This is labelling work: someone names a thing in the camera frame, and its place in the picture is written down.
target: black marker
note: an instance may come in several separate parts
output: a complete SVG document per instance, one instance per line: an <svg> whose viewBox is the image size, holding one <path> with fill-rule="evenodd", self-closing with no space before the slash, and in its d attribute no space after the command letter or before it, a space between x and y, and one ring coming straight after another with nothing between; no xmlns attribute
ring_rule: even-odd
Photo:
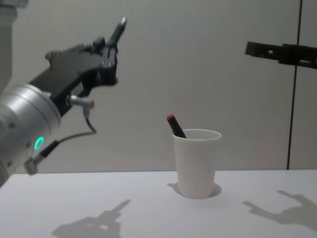
<svg viewBox="0 0 317 238"><path fill-rule="evenodd" d="M185 136L182 128L178 124L175 116L173 114L171 114L171 115L168 115L166 118L167 118L167 121L168 121L170 127L173 130L174 135L178 136L178 137L186 138L186 136Z"/></svg>

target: marker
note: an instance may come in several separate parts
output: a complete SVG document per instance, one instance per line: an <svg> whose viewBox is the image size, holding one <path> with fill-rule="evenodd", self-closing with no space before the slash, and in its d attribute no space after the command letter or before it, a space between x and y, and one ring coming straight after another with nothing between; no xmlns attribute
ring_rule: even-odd
<svg viewBox="0 0 317 238"><path fill-rule="evenodd" d="M170 127L173 130L174 135L178 136L178 137L186 138L186 136L185 136L182 128L178 124L175 116L173 114L171 114L171 115L168 115L166 118L167 118L167 121L168 121Z"/></svg>
<svg viewBox="0 0 317 238"><path fill-rule="evenodd" d="M125 16L120 23L115 28L113 34L111 35L109 41L107 42L108 46L116 47L118 44L118 41L122 35L122 33L125 30L125 26L127 25L127 17Z"/></svg>

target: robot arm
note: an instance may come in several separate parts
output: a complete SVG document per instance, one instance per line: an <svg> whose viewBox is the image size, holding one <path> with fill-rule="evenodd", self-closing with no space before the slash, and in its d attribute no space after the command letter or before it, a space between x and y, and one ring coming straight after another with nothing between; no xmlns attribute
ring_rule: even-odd
<svg viewBox="0 0 317 238"><path fill-rule="evenodd" d="M0 0L0 9L6 1ZM0 187L58 129L61 117L72 107L71 96L86 97L94 87L117 83L117 42L125 26L123 18L107 43L98 38L91 45L47 53L48 69L29 84L15 86L2 95Z"/></svg>

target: green indicator light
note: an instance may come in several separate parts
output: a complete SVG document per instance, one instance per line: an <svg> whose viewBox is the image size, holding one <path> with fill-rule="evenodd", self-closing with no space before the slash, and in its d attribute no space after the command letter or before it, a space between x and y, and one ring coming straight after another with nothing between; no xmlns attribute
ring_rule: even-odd
<svg viewBox="0 0 317 238"><path fill-rule="evenodd" d="M43 143L44 143L44 137L41 136L36 140L34 149L39 150L42 147Z"/></svg>

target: cup rim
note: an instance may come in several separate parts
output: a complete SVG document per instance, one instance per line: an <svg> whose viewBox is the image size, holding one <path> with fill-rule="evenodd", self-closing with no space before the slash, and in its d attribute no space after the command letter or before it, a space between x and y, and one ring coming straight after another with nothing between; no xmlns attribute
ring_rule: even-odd
<svg viewBox="0 0 317 238"><path fill-rule="evenodd" d="M222 135L221 133L214 131L214 130L207 130L207 129L185 129L183 131L190 131L190 130L196 130L196 131L207 131L207 132L213 132L216 133L218 136L216 138L210 138L210 139L190 139L190 138L183 138L183 137L179 137L173 134L174 138L177 138L179 140L184 140L184 141L213 141L213 140L219 140Z"/></svg>

